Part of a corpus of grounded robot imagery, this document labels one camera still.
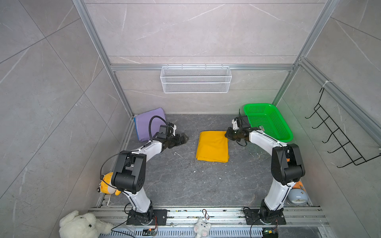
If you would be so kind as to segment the green plastic basket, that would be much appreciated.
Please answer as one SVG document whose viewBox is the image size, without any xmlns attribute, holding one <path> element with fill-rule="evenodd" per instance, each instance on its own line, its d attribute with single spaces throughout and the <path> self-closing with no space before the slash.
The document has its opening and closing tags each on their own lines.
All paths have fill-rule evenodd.
<svg viewBox="0 0 381 238">
<path fill-rule="evenodd" d="M 263 127 L 267 135 L 281 142 L 293 140 L 293 133 L 276 106 L 265 103 L 247 104 L 244 113 L 252 127 Z"/>
</svg>

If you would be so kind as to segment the yellow t-shirt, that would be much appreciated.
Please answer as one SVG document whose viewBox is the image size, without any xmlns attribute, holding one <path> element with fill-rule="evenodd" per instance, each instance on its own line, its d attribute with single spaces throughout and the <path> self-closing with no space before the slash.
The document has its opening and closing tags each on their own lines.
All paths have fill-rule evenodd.
<svg viewBox="0 0 381 238">
<path fill-rule="evenodd" d="M 199 135 L 196 159 L 199 161 L 227 163 L 228 138 L 225 131 L 203 131 Z"/>
</svg>

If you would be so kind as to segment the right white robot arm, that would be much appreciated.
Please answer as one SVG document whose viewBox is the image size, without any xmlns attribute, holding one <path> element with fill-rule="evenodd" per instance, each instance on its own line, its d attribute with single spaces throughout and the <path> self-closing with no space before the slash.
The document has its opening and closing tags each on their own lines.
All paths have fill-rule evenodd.
<svg viewBox="0 0 381 238">
<path fill-rule="evenodd" d="M 225 137 L 236 142 L 243 139 L 259 146 L 271 156 L 273 180 L 255 221 L 271 224 L 279 220 L 289 192 L 306 173 L 299 146 L 276 140 L 257 128 L 234 130 L 229 127 Z"/>
</svg>

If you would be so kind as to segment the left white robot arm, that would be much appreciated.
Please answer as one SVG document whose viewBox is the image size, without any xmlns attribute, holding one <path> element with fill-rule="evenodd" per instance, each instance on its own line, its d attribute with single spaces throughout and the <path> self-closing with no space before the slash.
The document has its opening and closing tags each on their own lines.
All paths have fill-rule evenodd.
<svg viewBox="0 0 381 238">
<path fill-rule="evenodd" d="M 110 185 L 128 198 L 132 206 L 129 218 L 135 218 L 143 225 L 150 224 L 154 219 L 152 202 L 143 188 L 146 164 L 165 149 L 187 143 L 189 137 L 184 133 L 176 134 L 176 128 L 172 123 L 161 125 L 159 132 L 149 135 L 145 145 L 118 154 Z"/>
</svg>

